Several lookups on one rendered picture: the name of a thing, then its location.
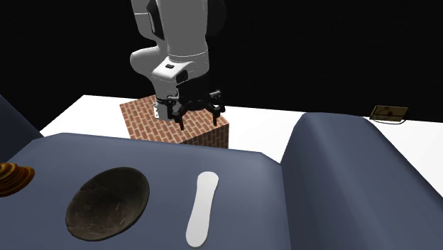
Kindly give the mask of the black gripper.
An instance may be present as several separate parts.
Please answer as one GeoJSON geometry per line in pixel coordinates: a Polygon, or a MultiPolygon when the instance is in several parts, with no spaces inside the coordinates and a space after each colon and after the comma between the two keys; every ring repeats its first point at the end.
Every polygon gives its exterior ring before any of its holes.
{"type": "MultiPolygon", "coordinates": [[[[185,126],[182,117],[186,114],[187,108],[201,108],[202,102],[209,91],[210,72],[202,76],[187,80],[177,86],[179,96],[167,96],[168,118],[180,125],[180,130],[184,131],[185,126]]],[[[217,89],[209,93],[207,110],[212,113],[213,125],[217,125],[220,114],[225,112],[222,100],[222,92],[217,89]]]]}

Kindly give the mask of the brick patterned robot stand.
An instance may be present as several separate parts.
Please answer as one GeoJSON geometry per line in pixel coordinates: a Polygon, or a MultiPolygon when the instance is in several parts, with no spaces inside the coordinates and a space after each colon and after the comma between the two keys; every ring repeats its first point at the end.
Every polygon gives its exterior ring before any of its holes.
{"type": "Polygon", "coordinates": [[[174,121],[155,118],[153,104],[155,96],[136,99],[120,105],[128,134],[132,139],[181,143],[216,148],[229,147],[229,122],[220,116],[217,122],[212,114],[203,109],[187,112],[183,130],[174,121]]]}

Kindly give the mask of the brown flat rectangular object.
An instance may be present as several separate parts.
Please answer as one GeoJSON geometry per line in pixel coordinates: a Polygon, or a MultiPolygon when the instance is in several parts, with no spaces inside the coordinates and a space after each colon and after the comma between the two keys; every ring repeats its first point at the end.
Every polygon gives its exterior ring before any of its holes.
{"type": "Polygon", "coordinates": [[[376,105],[369,119],[380,124],[397,125],[407,120],[408,112],[409,109],[407,107],[376,105]]]}

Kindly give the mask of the white flat elongated object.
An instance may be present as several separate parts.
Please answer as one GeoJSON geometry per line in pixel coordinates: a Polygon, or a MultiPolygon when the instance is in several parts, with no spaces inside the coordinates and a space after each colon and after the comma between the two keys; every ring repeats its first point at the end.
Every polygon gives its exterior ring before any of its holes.
{"type": "Polygon", "coordinates": [[[186,241],[193,248],[201,247],[207,239],[218,182],[218,175],[211,171],[204,171],[197,177],[195,201],[185,232],[186,241]]]}

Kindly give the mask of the dark brown bowl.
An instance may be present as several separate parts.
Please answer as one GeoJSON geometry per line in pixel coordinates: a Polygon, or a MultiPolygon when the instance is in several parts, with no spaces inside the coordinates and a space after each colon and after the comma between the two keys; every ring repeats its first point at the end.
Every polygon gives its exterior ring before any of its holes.
{"type": "Polygon", "coordinates": [[[146,176],[130,167],[105,170],[89,179],[74,195],[65,214],[72,236],[102,241],[133,226],[150,196],[146,176]]]}

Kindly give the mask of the brown striped shell shaped object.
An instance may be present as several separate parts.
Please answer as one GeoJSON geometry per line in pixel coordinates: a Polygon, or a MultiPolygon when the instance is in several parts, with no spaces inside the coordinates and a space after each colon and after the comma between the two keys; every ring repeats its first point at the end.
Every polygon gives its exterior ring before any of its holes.
{"type": "Polygon", "coordinates": [[[15,163],[0,163],[0,197],[13,195],[27,186],[35,176],[35,170],[15,163]]]}

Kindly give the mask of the blue grey sofa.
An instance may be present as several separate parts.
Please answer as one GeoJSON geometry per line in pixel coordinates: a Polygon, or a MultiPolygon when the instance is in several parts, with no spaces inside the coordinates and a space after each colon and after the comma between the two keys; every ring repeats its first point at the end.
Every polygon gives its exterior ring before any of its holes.
{"type": "Polygon", "coordinates": [[[42,136],[0,96],[0,162],[35,170],[0,198],[0,250],[443,250],[443,197],[368,120],[306,113],[281,162],[262,153],[125,138],[42,136]],[[138,221],[114,237],[68,232],[67,207],[95,175],[141,171],[138,221]],[[207,239],[185,232],[197,177],[218,175],[207,239]]]}

